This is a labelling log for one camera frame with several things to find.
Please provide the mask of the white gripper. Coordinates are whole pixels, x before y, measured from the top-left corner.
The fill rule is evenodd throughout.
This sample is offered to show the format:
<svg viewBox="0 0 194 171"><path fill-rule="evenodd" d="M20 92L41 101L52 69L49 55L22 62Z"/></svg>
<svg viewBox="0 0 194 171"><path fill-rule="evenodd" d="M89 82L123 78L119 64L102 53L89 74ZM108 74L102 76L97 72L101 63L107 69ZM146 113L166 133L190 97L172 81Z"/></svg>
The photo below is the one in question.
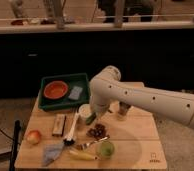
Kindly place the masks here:
<svg viewBox="0 0 194 171"><path fill-rule="evenodd" d="M101 118L110 107L109 103L91 102L90 105L92 112L96 114L97 118Z"/></svg>

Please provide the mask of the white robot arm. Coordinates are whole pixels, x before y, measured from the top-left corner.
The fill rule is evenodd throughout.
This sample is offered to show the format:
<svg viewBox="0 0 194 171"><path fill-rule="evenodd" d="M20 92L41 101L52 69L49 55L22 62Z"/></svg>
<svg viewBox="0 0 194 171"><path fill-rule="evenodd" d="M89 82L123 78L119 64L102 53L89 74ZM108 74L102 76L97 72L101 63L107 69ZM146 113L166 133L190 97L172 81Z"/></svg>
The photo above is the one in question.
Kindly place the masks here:
<svg viewBox="0 0 194 171"><path fill-rule="evenodd" d="M120 70L112 65L91 79L90 106L94 112L104 114L117 100L194 129L194 94L132 86L120 79Z"/></svg>

